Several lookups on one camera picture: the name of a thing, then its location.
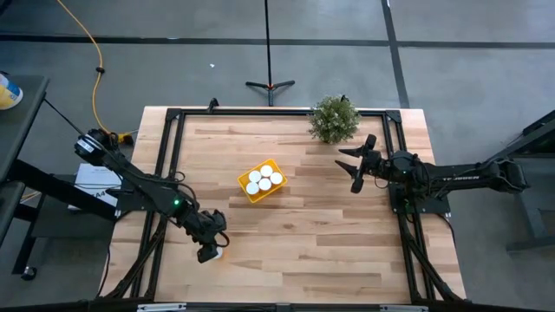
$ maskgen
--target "light stand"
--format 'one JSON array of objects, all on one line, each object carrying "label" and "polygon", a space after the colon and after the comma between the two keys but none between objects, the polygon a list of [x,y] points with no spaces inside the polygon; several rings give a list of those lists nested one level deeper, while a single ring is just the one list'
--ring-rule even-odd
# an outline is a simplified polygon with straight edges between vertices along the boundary
[{"label": "light stand", "polygon": [[274,91],[279,87],[292,86],[295,81],[285,81],[276,84],[271,83],[271,57],[270,57],[270,24],[268,23],[268,0],[264,0],[264,13],[266,16],[266,51],[268,53],[268,84],[247,81],[249,87],[259,87],[268,91],[268,106],[274,106]]}]

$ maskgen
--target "gray floor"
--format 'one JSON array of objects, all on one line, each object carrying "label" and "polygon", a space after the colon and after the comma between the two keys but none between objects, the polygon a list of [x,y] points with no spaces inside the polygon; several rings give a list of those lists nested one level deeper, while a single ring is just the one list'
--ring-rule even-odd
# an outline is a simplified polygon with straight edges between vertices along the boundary
[{"label": "gray floor", "polygon": [[[555,42],[555,3],[544,0],[390,0],[399,40]],[[258,0],[65,2],[96,35],[263,38]],[[293,39],[387,39],[379,0],[270,0],[271,35]],[[56,1],[15,0],[0,31],[81,34]],[[139,126],[146,105],[265,105],[244,81],[266,80],[263,46],[101,45],[107,73],[98,94],[115,131]],[[297,84],[279,106],[310,106],[347,94],[358,107],[399,107],[389,48],[276,46],[274,81]],[[425,110],[438,164],[476,162],[555,108],[553,49],[401,49],[411,107]],[[90,44],[0,42],[0,69],[51,78],[49,99],[82,128],[95,126],[90,93],[97,59]],[[75,134],[41,108],[22,158],[46,172],[72,173]],[[513,197],[493,191],[450,195],[457,251],[469,299],[555,309],[555,252],[509,256],[526,239]],[[32,283],[9,276],[24,224],[0,249],[0,305],[94,296],[108,242],[41,242]]]}]

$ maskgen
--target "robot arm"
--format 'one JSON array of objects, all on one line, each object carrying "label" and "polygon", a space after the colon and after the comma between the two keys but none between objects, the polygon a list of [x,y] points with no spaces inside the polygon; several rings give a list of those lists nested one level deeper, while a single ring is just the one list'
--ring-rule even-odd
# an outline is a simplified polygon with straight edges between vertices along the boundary
[{"label": "robot arm", "polygon": [[[145,174],[126,160],[117,145],[114,133],[90,130],[75,143],[75,153],[93,166],[105,166],[133,186],[131,194],[139,198],[143,211],[156,211],[178,227],[184,227],[195,243],[201,245],[197,252],[200,263],[218,255],[217,247],[226,247],[225,216],[220,211],[210,214],[199,211],[199,202],[178,189],[179,182]],[[225,245],[218,245],[216,236],[221,234]]]},{"label": "robot arm", "polygon": [[404,184],[416,197],[438,198],[451,191],[483,187],[517,193],[528,187],[521,166],[510,159],[494,159],[473,165],[435,166],[422,163],[417,154],[404,151],[394,153],[391,159],[382,159],[380,152],[373,149],[374,145],[375,136],[370,134],[363,146],[339,150],[349,156],[362,157],[358,168],[336,160],[354,180],[351,187],[354,193],[361,191],[364,174]]}]

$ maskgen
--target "yellow tray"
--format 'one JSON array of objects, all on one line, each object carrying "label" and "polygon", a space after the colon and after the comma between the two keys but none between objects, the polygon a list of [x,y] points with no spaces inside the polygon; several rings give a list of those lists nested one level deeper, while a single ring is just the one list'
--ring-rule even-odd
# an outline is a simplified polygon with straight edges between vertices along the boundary
[{"label": "yellow tray", "polygon": [[[281,173],[281,176],[284,177],[284,180],[279,185],[272,185],[270,190],[268,190],[268,191],[260,191],[260,192],[254,194],[254,195],[249,195],[249,193],[246,192],[246,185],[248,185],[249,182],[251,182],[249,180],[249,173],[251,173],[252,171],[255,171],[255,170],[260,171],[260,168],[264,165],[269,165],[271,167],[271,169],[274,170],[274,172]],[[254,168],[252,168],[248,172],[245,172],[245,174],[243,174],[242,176],[237,178],[237,181],[239,182],[239,185],[241,185],[241,188],[243,189],[243,192],[245,192],[246,197],[251,201],[251,203],[254,204],[254,203],[258,202],[260,199],[265,198],[266,196],[272,194],[274,191],[276,191],[280,187],[284,186],[285,183],[287,183],[287,178],[285,177],[284,173],[281,172],[281,169],[279,169],[278,165],[276,164],[276,161],[274,159],[268,159],[265,162],[263,162],[262,164],[258,164],[258,166],[255,166]]]}]

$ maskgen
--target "potted plant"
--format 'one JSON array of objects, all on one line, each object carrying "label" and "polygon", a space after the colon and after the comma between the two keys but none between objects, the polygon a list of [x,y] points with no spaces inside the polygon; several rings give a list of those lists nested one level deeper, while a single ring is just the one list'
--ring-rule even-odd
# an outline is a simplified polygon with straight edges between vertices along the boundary
[{"label": "potted plant", "polygon": [[318,137],[322,142],[336,144],[352,139],[360,115],[349,99],[343,96],[326,96],[313,108],[310,117],[312,138]]}]

